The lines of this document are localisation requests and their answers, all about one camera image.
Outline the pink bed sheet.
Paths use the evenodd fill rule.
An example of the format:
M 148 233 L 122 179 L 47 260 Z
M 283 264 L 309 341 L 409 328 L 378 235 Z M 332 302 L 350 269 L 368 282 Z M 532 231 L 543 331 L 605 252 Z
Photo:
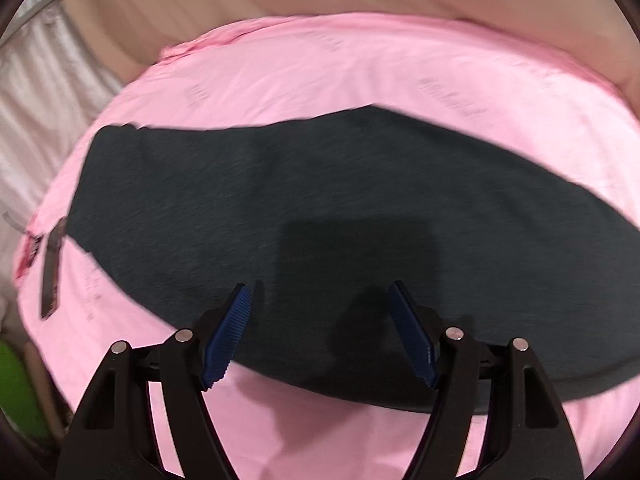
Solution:
M 103 126 L 258 126 L 372 103 L 508 148 L 639 226 L 639 123 L 609 84 L 559 51 L 480 26 L 360 13 L 248 20 L 165 50 L 79 138 L 27 232 L 48 232 L 66 214 Z M 15 260 L 18 304 L 77 408 L 114 340 L 154 344 L 172 329 L 125 299 L 73 242 L 63 244 L 58 310 L 40 321 L 43 255 L 27 266 L 30 245 L 23 238 Z M 236 364 L 205 401 L 243 479 L 399 479 L 427 421 L 303 392 Z M 565 404 L 587 474 L 638 404 L 639 378 Z

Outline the black eyeglasses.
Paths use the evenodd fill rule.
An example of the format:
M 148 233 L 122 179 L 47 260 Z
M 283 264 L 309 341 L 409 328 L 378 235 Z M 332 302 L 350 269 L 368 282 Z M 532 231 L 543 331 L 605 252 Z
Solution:
M 20 250 L 18 270 L 25 271 L 32 267 L 42 244 L 43 235 L 34 234 L 15 220 L 8 210 L 3 211 L 2 219 L 24 238 L 23 248 Z

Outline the white satin curtain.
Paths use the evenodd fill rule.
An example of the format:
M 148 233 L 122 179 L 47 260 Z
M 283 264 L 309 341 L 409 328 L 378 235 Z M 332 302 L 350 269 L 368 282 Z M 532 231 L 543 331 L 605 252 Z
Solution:
M 1 326 L 17 326 L 21 234 L 79 137 L 122 86 L 90 53 L 62 0 L 23 0 L 1 37 Z

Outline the dark grey pants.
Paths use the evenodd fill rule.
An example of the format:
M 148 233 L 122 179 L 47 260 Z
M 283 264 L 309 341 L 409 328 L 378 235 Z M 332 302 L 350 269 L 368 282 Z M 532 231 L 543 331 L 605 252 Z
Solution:
M 394 281 L 480 341 L 529 340 L 564 401 L 639 373 L 637 227 L 521 156 L 384 108 L 105 127 L 66 233 L 176 327 L 247 284 L 235 359 L 325 396 L 430 410 L 388 315 Z

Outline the black smartphone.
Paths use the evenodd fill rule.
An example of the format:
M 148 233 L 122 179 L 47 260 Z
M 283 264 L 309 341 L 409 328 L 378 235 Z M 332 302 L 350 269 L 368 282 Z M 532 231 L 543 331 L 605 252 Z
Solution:
M 66 234 L 66 218 L 58 220 L 47 238 L 42 268 L 40 318 L 45 320 L 58 307 L 58 268 Z

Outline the green object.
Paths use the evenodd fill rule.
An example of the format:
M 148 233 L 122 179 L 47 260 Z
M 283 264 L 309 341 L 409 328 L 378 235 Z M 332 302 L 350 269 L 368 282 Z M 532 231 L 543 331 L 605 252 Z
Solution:
M 0 347 L 0 403 L 9 420 L 26 437 L 46 440 L 47 422 L 21 358 L 2 341 Z

